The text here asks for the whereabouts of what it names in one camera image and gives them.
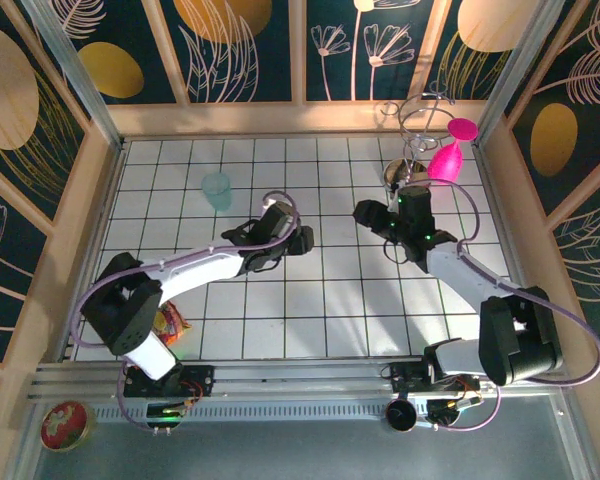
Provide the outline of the teal translucent plastic cup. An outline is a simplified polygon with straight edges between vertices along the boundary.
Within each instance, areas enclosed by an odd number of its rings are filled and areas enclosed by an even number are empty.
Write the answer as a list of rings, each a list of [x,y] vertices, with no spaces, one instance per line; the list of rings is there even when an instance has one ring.
[[[207,174],[201,181],[206,200],[216,211],[227,211],[231,207],[231,183],[222,172]]]

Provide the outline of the pink plastic wine glass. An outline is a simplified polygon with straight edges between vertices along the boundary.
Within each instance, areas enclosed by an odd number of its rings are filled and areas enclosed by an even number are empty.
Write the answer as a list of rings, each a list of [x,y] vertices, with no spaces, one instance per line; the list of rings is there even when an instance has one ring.
[[[456,182],[463,166],[463,154],[460,144],[471,142],[478,136],[477,125],[466,118],[454,118],[447,125],[452,143],[436,152],[428,166],[427,174],[431,180]]]

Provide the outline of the colourful snack bag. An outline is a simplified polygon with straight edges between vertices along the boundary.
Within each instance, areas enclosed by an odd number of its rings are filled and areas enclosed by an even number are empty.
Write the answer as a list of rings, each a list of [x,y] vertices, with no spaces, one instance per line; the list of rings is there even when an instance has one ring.
[[[176,306],[171,301],[167,301],[156,312],[152,332],[163,344],[171,346],[190,328],[191,325],[179,313]]]

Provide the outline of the black round cup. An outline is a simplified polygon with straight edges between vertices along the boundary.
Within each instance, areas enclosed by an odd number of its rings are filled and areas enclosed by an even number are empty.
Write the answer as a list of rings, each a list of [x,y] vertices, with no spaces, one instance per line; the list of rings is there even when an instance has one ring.
[[[416,426],[417,418],[415,406],[406,399],[396,398],[385,408],[385,419],[389,427],[396,432],[411,431]]]

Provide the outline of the red round floral tin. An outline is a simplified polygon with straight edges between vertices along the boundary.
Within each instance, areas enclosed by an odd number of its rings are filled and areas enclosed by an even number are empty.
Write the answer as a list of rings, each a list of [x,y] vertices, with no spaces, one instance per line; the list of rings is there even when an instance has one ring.
[[[45,415],[40,440],[47,450],[66,453],[89,439],[95,427],[96,415],[90,405],[66,400],[53,406]]]

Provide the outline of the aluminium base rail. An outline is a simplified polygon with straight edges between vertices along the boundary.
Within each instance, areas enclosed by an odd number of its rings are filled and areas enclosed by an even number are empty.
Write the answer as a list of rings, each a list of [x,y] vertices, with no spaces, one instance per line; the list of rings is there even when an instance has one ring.
[[[381,371],[391,362],[418,361],[421,356],[344,359],[185,361],[184,365],[211,365],[215,369],[210,396],[228,400],[362,399],[394,395]],[[41,364],[26,397],[36,403],[60,400],[104,401],[123,396],[126,370],[117,362],[63,362]],[[480,380],[483,395],[493,384]],[[131,401],[171,401],[178,398],[126,398]]]

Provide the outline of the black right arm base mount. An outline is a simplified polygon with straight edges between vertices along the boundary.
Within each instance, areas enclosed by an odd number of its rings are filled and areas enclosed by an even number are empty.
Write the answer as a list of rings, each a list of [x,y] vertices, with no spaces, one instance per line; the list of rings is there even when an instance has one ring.
[[[443,374],[424,358],[418,362],[390,363],[389,380],[395,393],[465,394],[481,390],[478,378],[467,374]]]

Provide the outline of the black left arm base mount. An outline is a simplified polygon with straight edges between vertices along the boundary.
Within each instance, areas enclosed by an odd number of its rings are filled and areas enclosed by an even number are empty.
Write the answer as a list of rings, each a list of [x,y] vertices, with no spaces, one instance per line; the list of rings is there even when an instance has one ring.
[[[126,398],[185,398],[210,396],[215,369],[211,365],[177,363],[166,375],[152,380],[138,367],[129,367],[123,381]]]

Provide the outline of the aluminium frame post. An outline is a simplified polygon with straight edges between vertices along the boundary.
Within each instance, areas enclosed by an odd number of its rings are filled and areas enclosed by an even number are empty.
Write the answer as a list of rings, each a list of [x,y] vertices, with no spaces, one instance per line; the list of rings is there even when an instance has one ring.
[[[106,18],[105,0],[20,1],[99,130],[120,151],[120,134],[74,45],[87,40]]]
[[[505,107],[554,27],[564,2],[565,0],[539,0],[489,96],[478,123],[480,132],[473,141],[474,147],[479,148],[489,139]]]

